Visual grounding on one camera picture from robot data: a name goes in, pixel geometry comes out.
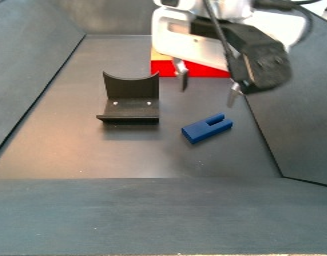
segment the black holder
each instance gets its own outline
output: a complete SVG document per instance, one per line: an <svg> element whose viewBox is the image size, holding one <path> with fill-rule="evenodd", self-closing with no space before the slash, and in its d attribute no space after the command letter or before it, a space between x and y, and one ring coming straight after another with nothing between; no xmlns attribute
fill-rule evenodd
<svg viewBox="0 0 327 256"><path fill-rule="evenodd" d="M108 123L159 123L159 73L139 79L122 79L103 72L107 91L104 114Z"/></svg>

